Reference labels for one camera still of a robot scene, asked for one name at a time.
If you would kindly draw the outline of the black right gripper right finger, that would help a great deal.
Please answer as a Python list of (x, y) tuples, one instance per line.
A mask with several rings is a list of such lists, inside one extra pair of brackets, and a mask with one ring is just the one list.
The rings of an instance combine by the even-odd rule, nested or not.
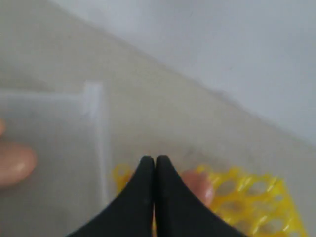
[(190, 191), (166, 155), (157, 157), (155, 219), (158, 237), (243, 237)]

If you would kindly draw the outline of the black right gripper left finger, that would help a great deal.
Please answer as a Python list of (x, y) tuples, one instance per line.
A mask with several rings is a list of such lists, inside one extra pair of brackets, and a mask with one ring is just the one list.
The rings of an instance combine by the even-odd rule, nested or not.
[(70, 237), (151, 237), (155, 163), (141, 158), (137, 169), (118, 196), (96, 217)]

